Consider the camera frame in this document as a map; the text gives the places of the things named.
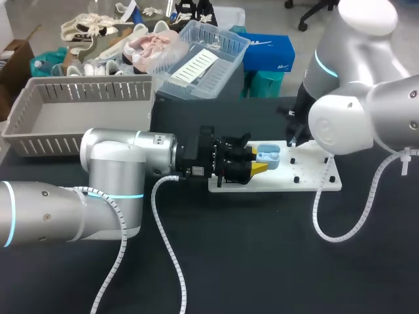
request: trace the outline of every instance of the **yellow plastic part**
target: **yellow plastic part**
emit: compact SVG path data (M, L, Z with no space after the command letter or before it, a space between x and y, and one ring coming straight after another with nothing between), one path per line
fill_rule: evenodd
M268 170L268 164L262 164L260 162L252 162L250 176L257 175Z

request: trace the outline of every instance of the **pink shoe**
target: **pink shoe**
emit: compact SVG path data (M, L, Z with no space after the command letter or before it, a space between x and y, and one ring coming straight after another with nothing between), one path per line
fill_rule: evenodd
M161 45L163 48L168 46L170 43L179 39L179 34L170 29L162 31L160 33L150 33L146 36L140 37L134 41L125 44L122 59L125 63L133 64L132 56L141 54L141 51L145 51L149 46Z
M134 54L132 56L134 73L135 74L145 74L147 73L147 68L150 64L156 59L164 50L164 46L161 43L154 43L148 46L146 50L143 50L139 54Z

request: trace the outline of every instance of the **shoe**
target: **shoe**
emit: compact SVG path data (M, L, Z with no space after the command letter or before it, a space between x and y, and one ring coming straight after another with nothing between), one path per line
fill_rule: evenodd
M67 68L67 76L68 77L82 77L83 74L81 73L81 71L79 70L78 67L76 67L74 65L70 65Z
M132 31L132 24L121 24L118 28L120 28L121 31L108 36L93 36L92 44L87 49L81 50L77 55L77 59L79 59L81 63L84 63L87 60L98 58L102 52L109 48L109 43L112 40L121 37L126 29Z
M128 6L117 3L115 5L115 16L123 22L133 22L134 24L143 22L139 7L135 1L131 1Z
M87 77L97 77L106 75L106 70L104 66L95 66L89 63L84 65L84 75Z
M110 60L117 56L117 54L123 50L124 43L131 42L136 40L137 38L143 37L148 33L148 29L144 26L144 24L137 24L134 27L134 30L132 33L124 38L123 40L120 40L118 43L112 45L113 41L109 41L109 48L105 51L103 51L99 55L100 60Z
M163 51L163 47L158 45L149 46L141 54L132 56L132 65L135 74L147 74L150 63L156 59Z
M196 5L192 0L181 0L178 5L175 5L177 17L175 22L170 24L170 29L180 32L190 20L196 19Z
M116 61L110 60L106 63L106 75L125 75L125 71L120 68Z
M165 21L158 21L153 29L153 33L161 33L162 31L168 31L169 25Z
M179 34L167 29L160 33L150 33L134 41L125 44L122 60L128 64L133 64L134 55L142 55L150 46L158 46L160 50L166 48L170 43L179 39Z
M106 36L117 32L115 24L132 24L97 14L80 14L61 25L61 39L65 42L92 41L92 36Z
M196 17L201 23L218 26L214 8L212 7L210 0L199 0L196 8Z
M159 21L166 24L170 23L170 18L164 15L163 11L149 7L141 11L142 23L149 29L150 32L154 30Z

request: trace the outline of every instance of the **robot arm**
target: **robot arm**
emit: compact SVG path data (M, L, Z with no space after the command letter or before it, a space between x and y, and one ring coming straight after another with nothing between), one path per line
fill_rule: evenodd
M178 145L173 134L91 129L81 143L81 164L89 186L113 198L128 237L141 228L145 176L178 172L186 179L219 177L246 184L268 169L253 162L256 152L242 138L214 138L202 128L191 143ZM37 182L0 183L0 243L121 239L120 222L110 205L95 194Z
M289 116L287 140L312 137L333 154L416 147L419 77L394 56L397 12L387 0L341 0Z

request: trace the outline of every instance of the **blue shoe box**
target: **blue shoe box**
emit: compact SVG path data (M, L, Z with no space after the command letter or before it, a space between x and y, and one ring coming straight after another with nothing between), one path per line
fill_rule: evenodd
M295 51L288 36L238 33L251 41L244 58L244 71L291 72Z

